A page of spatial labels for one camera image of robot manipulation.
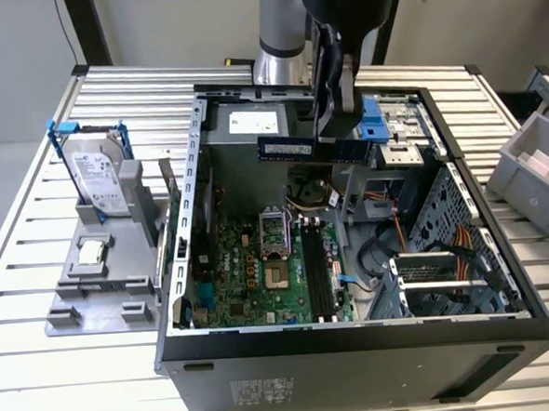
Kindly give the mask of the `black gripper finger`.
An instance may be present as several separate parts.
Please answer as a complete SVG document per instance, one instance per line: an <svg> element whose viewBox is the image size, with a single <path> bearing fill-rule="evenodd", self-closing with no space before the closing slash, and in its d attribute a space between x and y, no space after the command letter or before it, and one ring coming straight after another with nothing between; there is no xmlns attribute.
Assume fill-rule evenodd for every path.
<svg viewBox="0 0 549 411"><path fill-rule="evenodd" d="M341 34L325 23L312 25L314 134L345 139L358 122L353 59L343 53Z"/></svg>

